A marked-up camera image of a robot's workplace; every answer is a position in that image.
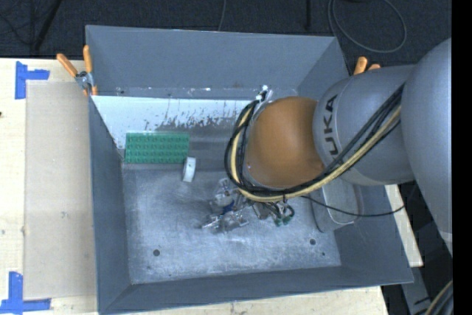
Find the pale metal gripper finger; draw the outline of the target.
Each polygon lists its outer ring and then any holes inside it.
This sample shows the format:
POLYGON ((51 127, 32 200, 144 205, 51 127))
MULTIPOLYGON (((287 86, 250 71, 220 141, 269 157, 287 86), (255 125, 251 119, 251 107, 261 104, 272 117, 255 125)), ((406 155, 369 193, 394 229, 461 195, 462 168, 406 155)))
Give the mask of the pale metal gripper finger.
POLYGON ((231 232, 248 224, 249 221, 241 215, 225 214, 221 219, 221 231, 224 233, 231 232))
POLYGON ((206 230, 221 230, 222 217, 219 215, 210 215, 204 219, 201 225, 202 229, 206 230))

